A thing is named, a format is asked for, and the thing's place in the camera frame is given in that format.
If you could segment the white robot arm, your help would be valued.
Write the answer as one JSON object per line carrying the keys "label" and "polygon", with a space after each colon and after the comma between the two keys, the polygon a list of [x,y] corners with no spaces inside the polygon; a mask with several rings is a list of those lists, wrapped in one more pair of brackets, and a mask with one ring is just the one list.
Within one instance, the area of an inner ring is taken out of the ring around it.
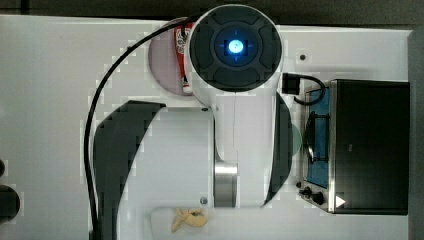
{"label": "white robot arm", "polygon": [[262,207],[291,168],[291,116],[277,91],[283,41],[250,6],[185,22],[184,72],[196,107],[130,100],[97,127],[96,240],[154,240],[160,209]]}

